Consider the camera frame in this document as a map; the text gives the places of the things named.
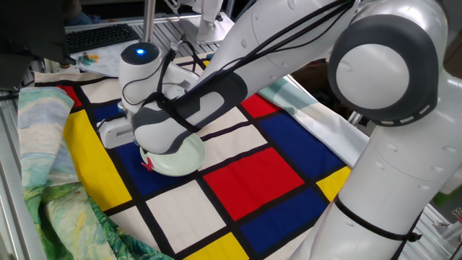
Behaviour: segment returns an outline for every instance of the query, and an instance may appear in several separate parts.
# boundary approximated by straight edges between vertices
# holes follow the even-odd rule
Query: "desk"
[[[181,19],[193,19],[198,16],[182,17]],[[156,20],[154,34],[156,36],[156,44],[162,48],[168,48],[169,40],[177,40],[182,34],[181,28],[177,21],[179,18],[164,18]],[[133,21],[129,23],[138,34],[142,34],[142,21]],[[108,26],[111,24],[90,25],[82,27],[69,28],[68,31],[85,30],[89,28]],[[208,53],[216,51],[217,44],[198,46],[194,44],[196,51]],[[187,49],[181,49],[179,56],[190,56],[191,53]],[[33,68],[36,71],[53,72],[49,66],[40,68],[40,64],[36,64]],[[3,229],[0,225],[0,233],[4,240],[12,241],[11,254],[16,259],[46,259],[43,253],[42,245],[38,239],[35,227],[29,216],[24,200],[22,198],[22,186],[20,178],[20,163],[19,163],[19,141],[17,133],[17,103],[16,101],[4,101],[0,103],[0,203],[5,209],[0,214],[3,214],[6,220],[7,228]],[[446,245],[441,240],[433,236],[432,223],[435,221],[445,222],[436,210],[428,205],[421,220],[417,225],[417,232],[426,234],[425,240],[417,243],[410,243],[404,250],[401,259],[447,259],[448,255],[455,248],[451,245]]]

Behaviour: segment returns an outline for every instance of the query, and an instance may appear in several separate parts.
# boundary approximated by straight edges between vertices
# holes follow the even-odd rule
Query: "cable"
[[[190,43],[189,41],[187,40],[184,40],[183,43],[185,43],[190,49],[191,51],[193,52],[193,60],[194,60],[194,63],[193,63],[193,72],[196,71],[196,64],[199,64],[199,62],[202,62],[201,59],[199,58],[199,56],[197,56],[197,53],[196,53],[196,50],[194,49],[194,46],[192,43]]]
[[[277,38],[280,38],[281,36],[285,35],[286,33],[292,31],[293,29],[295,29],[296,27],[302,25],[303,23],[311,20],[312,18],[314,17],[317,17],[318,15],[324,13],[324,12],[327,12],[328,10],[334,8],[334,7],[337,7],[339,5],[342,5],[344,3],[347,3],[348,1],[351,1],[351,0],[341,0],[341,1],[334,1],[326,6],[323,6],[321,7],[320,9],[317,9],[315,10],[314,12],[306,15],[305,17],[303,17],[302,19],[299,19],[298,21],[296,22],[293,22],[291,25],[287,26],[286,28],[280,30],[279,32],[277,32],[275,35],[271,36],[270,38],[268,38],[267,40],[265,40],[264,42],[262,42],[262,44],[260,44],[259,46],[257,46],[256,48],[254,48],[250,53],[248,53],[247,55],[245,55],[243,57],[243,59],[238,63],[236,64],[237,66],[241,66],[241,63],[246,63],[246,59],[249,59],[251,56],[254,56],[256,55],[259,51],[263,50],[263,48],[265,48],[267,45],[269,45],[270,43],[274,42]]]
[[[23,87],[29,87],[29,86],[32,85],[34,82],[35,82],[35,80],[32,80],[31,82],[25,84]]]
[[[159,81],[157,82],[157,92],[162,92],[162,83],[164,81],[165,72],[167,72],[168,65],[175,58],[175,55],[176,51],[173,49],[170,49],[167,54],[165,54],[162,69],[160,70]]]
[[[112,121],[112,120],[115,120],[115,119],[118,119],[118,118],[123,118],[123,117],[126,117],[125,115],[125,112],[120,112],[120,113],[117,113],[115,114],[114,116],[108,116],[107,118],[104,118],[100,124],[96,127],[96,130],[100,130],[101,126],[103,126],[103,124],[105,122],[109,122],[109,121]]]
[[[122,87],[122,98],[129,104],[129,105],[139,105],[141,103],[143,103],[146,99],[143,99],[141,101],[139,101],[138,103],[130,103],[130,101],[128,101],[126,98],[125,98],[125,88],[128,87],[131,83],[135,83],[135,82],[140,82],[140,81],[143,81],[143,80],[146,80],[146,79],[149,79],[150,77],[152,77],[154,74],[156,74],[156,72],[160,69],[160,67],[162,66],[162,64],[164,64],[164,60],[162,60],[162,62],[159,64],[159,66],[157,67],[157,69],[152,72],[152,74],[150,74],[148,77],[145,77],[143,79],[135,79],[135,80],[132,80],[130,81],[129,83],[125,84],[123,87]]]
[[[292,49],[295,49],[295,48],[300,48],[300,47],[303,47],[303,46],[306,46],[312,42],[314,42],[315,40],[321,38],[323,35],[325,35],[339,20],[340,18],[346,13],[348,12],[349,9],[345,9],[345,11],[343,11],[335,20],[334,22],[332,22],[331,25],[329,25],[329,27],[327,27],[326,30],[324,30],[318,37],[310,40],[309,42],[306,42],[306,43],[303,43],[303,44],[300,44],[300,45],[296,45],[296,46],[292,46],[292,47],[287,47],[287,48],[282,48],[282,49],[277,49],[271,53],[276,53],[276,52],[280,52],[280,51],[288,51],[288,50],[292,50]]]
[[[305,29],[295,33],[294,35],[288,37],[287,39],[273,45],[272,47],[270,48],[267,48],[265,51],[262,51],[260,53],[257,53],[254,57],[250,58],[250,61],[248,61],[247,63],[243,64],[242,66],[252,62],[252,61],[255,61],[256,59],[259,59],[267,54],[270,54],[270,53],[273,53],[275,52],[275,50],[277,50],[278,48],[281,48],[282,46],[285,46],[287,45],[288,43],[291,43],[292,41],[298,39],[299,37],[303,36],[304,34],[310,32],[311,30],[317,28],[319,25],[322,25],[324,22],[327,22],[329,21],[331,18],[335,17],[336,15],[338,15],[339,13],[342,12],[342,14],[344,14],[345,12],[347,12],[350,8],[352,7],[352,4],[345,4],[345,5],[342,5],[340,6],[339,8],[333,10],[332,12],[330,12],[329,14],[327,14],[325,17],[322,17],[320,18],[319,20],[317,20],[316,22],[314,22],[313,24],[307,26]],[[322,32],[317,38],[315,38],[316,40],[319,39],[322,35],[324,35],[325,33],[327,33],[327,30]]]
[[[320,9],[312,12],[311,14],[303,17],[302,19],[298,20],[297,22],[294,22],[291,25],[289,25],[288,27],[286,27],[283,30],[279,31],[276,35],[271,36],[268,40],[266,40],[265,42],[263,42],[262,44],[257,46],[255,49],[253,49],[250,53],[248,53],[244,57],[235,59],[234,61],[237,61],[237,60],[240,60],[240,61],[238,63],[236,63],[235,65],[233,65],[231,68],[224,70],[224,68],[226,66],[228,66],[229,64],[231,64],[234,61],[231,61],[230,63],[224,65],[212,77],[210,77],[208,80],[204,80],[203,83],[211,81],[211,80],[217,80],[217,79],[219,80],[219,79],[221,79],[223,77],[226,77],[229,73],[232,73],[236,69],[239,69],[240,67],[245,66],[246,64],[249,64],[252,61],[255,61],[256,59],[259,59],[259,58],[261,58],[261,57],[263,57],[263,56],[265,56],[267,54],[270,54],[270,53],[278,52],[279,51],[279,50],[277,50],[278,48],[281,48],[282,46],[285,46],[286,44],[292,42],[293,40],[298,39],[299,37],[301,37],[304,34],[310,32],[311,30],[317,28],[319,25],[322,25],[324,22],[328,21],[332,17],[335,17],[338,13],[343,11],[341,13],[341,15],[339,17],[337,17],[336,20],[334,20],[333,24],[331,26],[329,26],[327,30],[322,32],[318,37],[316,37],[315,39],[311,40],[308,43],[304,43],[303,45],[299,45],[298,47],[293,46],[293,47],[290,47],[290,48],[299,48],[299,47],[306,46],[307,44],[312,43],[313,41],[319,39],[324,34],[326,34],[327,31],[329,31],[335,25],[335,23],[340,19],[340,17],[343,16],[353,6],[353,4],[354,4],[354,0],[343,0],[343,1],[335,1],[333,3],[328,4],[327,6],[321,7]],[[290,30],[295,29],[298,25],[301,25],[302,23],[307,22],[309,19],[312,19],[313,17],[316,17],[319,14],[321,14],[321,13],[323,13],[325,11],[328,11],[329,9],[332,9],[334,7],[337,7],[337,6],[340,6],[340,7],[335,9],[331,13],[327,14],[326,16],[320,18],[318,21],[314,22],[313,24],[307,26],[306,28],[304,28],[301,31],[297,32],[296,34],[292,35],[291,37],[283,40],[282,42],[277,43],[276,45],[273,45],[272,47],[266,49],[265,51],[263,51],[261,53],[258,53],[258,51],[263,49],[265,46],[270,44],[272,41],[279,38],[281,35],[289,32]]]

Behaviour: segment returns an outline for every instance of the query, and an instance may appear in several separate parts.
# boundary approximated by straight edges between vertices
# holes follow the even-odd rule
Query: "folded fabric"
[[[48,259],[171,260],[125,234],[87,195],[63,129],[74,102],[59,88],[19,94],[22,189]]]

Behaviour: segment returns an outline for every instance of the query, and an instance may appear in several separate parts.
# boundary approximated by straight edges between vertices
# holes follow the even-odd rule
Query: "black line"
[[[156,197],[157,195],[160,195],[160,194],[163,194],[164,192],[166,191],[169,191],[171,189],[176,189],[190,181],[194,181],[196,180],[197,178],[201,178],[202,176],[205,176],[211,172],[214,172],[220,168],[223,168],[225,167],[226,165],[229,165],[230,163],[233,163],[233,162],[236,162],[238,161],[239,159],[241,158],[244,158],[244,157],[247,157],[247,156],[250,156],[254,153],[257,153],[257,152],[260,152],[260,151],[263,151],[265,149],[268,149],[270,148],[270,146],[268,144],[264,144],[260,147],[257,147],[257,148],[253,148],[247,152],[243,152],[243,153],[240,153],[239,155],[236,155],[234,157],[230,157],[230,158],[227,158],[226,160],[223,160],[222,162],[220,163],[217,163],[216,165],[213,165],[213,166],[210,166],[204,170],[201,170],[201,171],[195,171],[189,175],[187,175],[182,181],[179,181],[175,184],[172,184],[170,186],[166,186],[166,187],[163,187],[163,188],[159,188],[157,189],[156,191],[153,191],[147,195],[144,196],[144,199],[146,200],[150,200],[154,197]]]
[[[241,127],[250,126],[251,124],[252,123],[249,122],[249,121],[240,122],[240,123],[235,124],[234,126],[226,128],[226,129],[222,129],[222,130],[207,134],[207,135],[201,137],[201,139],[202,139],[203,142],[205,142],[205,141],[210,140],[212,138],[222,136],[223,134],[228,134],[228,133],[230,133],[230,132],[232,132],[232,131],[234,131],[236,129],[239,129]]]
[[[331,169],[327,170],[326,172],[321,173],[320,175],[317,175],[317,176],[315,176],[315,177],[313,177],[311,179],[314,182],[321,181],[321,180],[329,177],[332,173],[335,173],[336,171],[345,168],[345,166],[347,166],[347,165],[344,162],[341,162],[340,164],[333,166]]]
[[[80,101],[82,102],[82,105],[84,106],[87,112],[88,119],[91,125],[93,126],[93,129],[95,130],[96,134],[99,136],[99,132],[96,129],[97,120],[96,120],[95,114],[93,113],[93,109],[92,109],[90,101],[88,100],[87,96],[84,94],[81,87],[76,87],[75,93],[77,97],[80,99]],[[167,237],[165,236],[159,223],[154,218],[154,215],[152,214],[151,210],[147,206],[146,202],[143,200],[141,194],[139,194],[138,188],[136,187],[135,183],[131,179],[131,176],[128,173],[127,169],[125,168],[125,165],[123,164],[122,159],[119,157],[117,151],[115,149],[106,149],[106,152],[108,153],[110,159],[113,161],[115,169],[117,170],[119,176],[121,177],[123,184],[127,188],[127,191],[130,193],[130,196],[132,198],[132,203],[138,209],[141,217],[143,218],[147,227],[149,228],[149,231],[151,232],[152,236],[156,240],[156,243],[159,246],[160,251],[168,256],[175,256],[175,253],[173,252],[173,249],[170,246]]]
[[[242,105],[238,105],[237,108],[257,128],[257,130],[264,137],[264,139],[271,145],[271,147],[273,147],[277,151],[277,153],[282,157],[282,159],[284,159],[284,161],[286,161],[286,163],[289,164],[289,166],[298,174],[298,176],[301,177],[301,179],[305,182],[305,184],[303,184],[302,186],[313,189],[314,192],[317,193],[317,195],[324,201],[324,203],[326,204],[326,207],[327,207],[327,205],[330,203],[330,201],[326,198],[326,195],[324,195],[324,193],[321,191],[321,189],[316,184],[316,182],[313,179],[311,179],[310,177],[308,177],[307,175],[305,175],[303,173],[303,171],[301,171],[298,168],[298,166],[292,161],[292,159],[290,159],[290,157],[288,155],[286,155],[284,150],[282,150],[282,148],[264,131],[264,129],[261,127],[261,125],[259,123],[260,120],[257,120],[255,118],[253,118],[249,114],[249,112],[247,112],[247,110],[244,109],[244,107]],[[296,196],[296,194],[300,193],[301,191],[302,191],[302,188],[296,188],[295,190],[290,191],[289,195],[285,194],[283,196],[286,199],[289,199],[292,196]],[[248,222],[252,218],[255,218],[256,216],[257,216],[257,213],[251,213],[248,216],[243,217],[241,220],[238,220],[238,222]],[[307,230],[308,228],[312,227],[317,220],[318,220],[318,217],[315,217],[312,221],[310,221],[309,223],[303,225],[302,227],[300,227],[297,230]],[[276,244],[270,246],[269,248],[267,248],[259,256],[269,256],[273,252],[280,249],[283,245],[285,245],[286,243],[289,243],[291,240],[296,238],[297,236],[295,234],[296,233],[290,233],[286,238],[281,239],[280,241],[278,241],[278,243],[276,243]]]
[[[279,114],[282,114],[282,113],[286,113],[285,110],[283,109],[280,109],[278,111],[274,111],[274,112],[271,112],[265,116],[259,116],[258,118],[255,118],[256,121],[262,121],[262,120],[266,120],[268,118],[272,118],[273,116],[277,116]]]
[[[91,79],[91,80],[82,80],[82,81],[72,81],[72,80],[59,80],[56,82],[39,82],[35,83],[36,87],[55,87],[55,86],[85,86],[89,84],[94,84],[101,82],[107,79],[117,79],[117,77],[101,77],[99,79]]]
[[[303,183],[302,185],[292,189],[291,191],[288,191],[287,193],[273,199],[272,201],[269,201],[265,204],[263,204],[261,207],[258,209],[255,209],[251,213],[247,214],[244,217],[241,217],[239,220],[236,220],[236,223],[239,226],[245,225],[246,223],[256,219],[257,217],[260,217],[263,213],[267,212],[270,209],[275,208],[275,206],[278,206],[287,200],[295,197],[298,194],[301,194],[303,191],[306,191],[308,188],[311,188],[307,183]]]
[[[233,163],[233,162],[236,162],[244,157],[249,157],[251,155],[253,155],[254,153],[257,153],[257,152],[261,152],[263,150],[266,150],[268,148],[270,148],[271,145],[270,144],[263,144],[259,147],[256,147],[256,148],[253,148],[253,149],[250,149],[248,150],[247,152],[241,152],[239,155],[236,155],[234,157],[231,157],[231,158],[227,158],[226,160],[223,160],[222,162],[220,163],[217,163],[216,165],[213,165],[213,166],[210,166],[208,168],[205,168],[204,170],[201,170],[200,173],[202,173],[202,175],[206,175],[207,173],[211,173],[211,172],[214,172],[220,168],[223,168],[225,167],[226,165],[229,165],[230,163]]]
[[[109,101],[105,101],[103,103],[91,103],[90,104],[90,107],[91,108],[104,108],[104,107],[107,107],[109,105],[114,105],[114,104],[117,104],[121,101],[122,99],[121,98],[116,98],[115,100],[109,100]]]
[[[76,112],[79,112],[79,111],[82,111],[82,110],[85,110],[84,106],[81,105],[77,108],[71,108],[71,112],[70,113],[76,113]]]
[[[124,210],[130,209],[131,207],[135,207],[135,203],[132,200],[127,201],[125,203],[122,203],[122,204],[120,204],[118,206],[115,206],[113,208],[110,208],[108,210],[105,210],[104,214],[106,214],[109,217],[109,216],[115,215],[117,213],[120,213],[120,212],[122,212]]]
[[[303,179],[304,182],[310,183],[310,185],[312,186],[314,183],[313,180],[310,179],[302,170],[300,170],[300,168],[298,168],[295,162],[293,162],[292,159],[290,159],[290,157],[286,155],[284,150],[281,147],[279,147],[279,145],[265,132],[265,130],[261,127],[260,123],[256,119],[254,119],[249,114],[249,112],[247,112],[247,110],[244,109],[243,106],[238,105],[237,108],[250,122],[252,122],[253,126],[255,126],[257,130],[260,132],[261,136],[268,142],[268,144],[271,145],[271,147],[273,147],[276,150],[276,152],[282,157],[282,159],[284,159],[284,161],[286,161],[286,163],[289,164],[289,166],[298,174],[298,176],[301,177],[301,179]]]
[[[306,222],[304,225],[302,225],[295,231],[291,232],[289,235],[284,236],[282,239],[277,241],[275,244],[271,245],[270,247],[265,249],[263,252],[261,252],[259,256],[262,259],[265,259],[266,257],[272,255],[274,252],[279,250],[282,246],[285,246],[290,241],[293,241],[297,236],[301,235],[306,230],[309,230],[310,228],[312,228],[315,225],[316,221],[318,221],[321,214],[319,214],[319,216],[317,217],[314,217],[312,220]]]
[[[180,67],[184,67],[184,66],[193,65],[193,64],[194,64],[194,60],[192,60],[192,61],[185,61],[185,62],[179,63],[179,64],[177,64],[177,65],[180,66]]]
[[[185,257],[196,253],[197,251],[203,249],[204,247],[208,246],[210,243],[214,242],[215,240],[221,238],[222,236],[228,234],[230,229],[228,227],[224,227],[211,235],[206,236],[205,238],[199,240],[198,242],[192,244],[191,246],[183,249],[182,251],[179,251],[175,258],[176,259],[184,259]]]
[[[147,206],[146,202],[143,200],[143,197],[138,192],[136,184],[131,179],[131,176],[126,170],[125,165],[123,164],[122,159],[119,157],[117,151],[115,149],[107,149],[106,151],[108,152],[110,158],[113,160],[113,164],[117,169],[119,176],[121,177],[125,187],[130,193],[131,198],[135,202],[136,208],[139,210],[139,213],[143,217],[143,220],[149,228],[149,231],[156,240],[160,251],[168,256],[174,256],[175,252],[173,251],[172,246],[168,243],[167,236],[154,218],[154,215]]]
[[[239,242],[240,246],[242,246],[244,251],[247,253],[249,259],[257,259],[257,253],[253,249],[252,245],[240,231],[239,225],[231,218],[230,214],[218,199],[217,195],[212,191],[212,188],[210,188],[209,184],[203,178],[198,178],[197,183],[212,205],[214,205],[214,208],[218,212],[219,216],[223,219],[226,226],[228,226],[236,240]]]

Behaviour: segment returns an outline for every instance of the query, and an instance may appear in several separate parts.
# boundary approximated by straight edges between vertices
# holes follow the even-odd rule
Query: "red object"
[[[72,108],[78,108],[82,106],[82,102],[80,102],[79,98],[75,94],[73,87],[71,86],[57,86],[57,87],[66,91],[67,95],[74,101],[74,106],[72,106]]]
[[[265,98],[258,94],[255,94],[244,100],[241,105],[247,110],[247,112],[249,112],[253,118],[266,116],[270,113],[281,110],[280,107],[273,105],[271,102],[267,101]]]
[[[303,184],[274,148],[232,162],[204,179],[233,220]]]
[[[154,165],[152,164],[152,161],[151,161],[151,158],[147,158],[147,164],[142,162],[141,165],[143,165],[144,167],[146,167],[146,169],[148,171],[153,171],[153,168],[154,168]]]

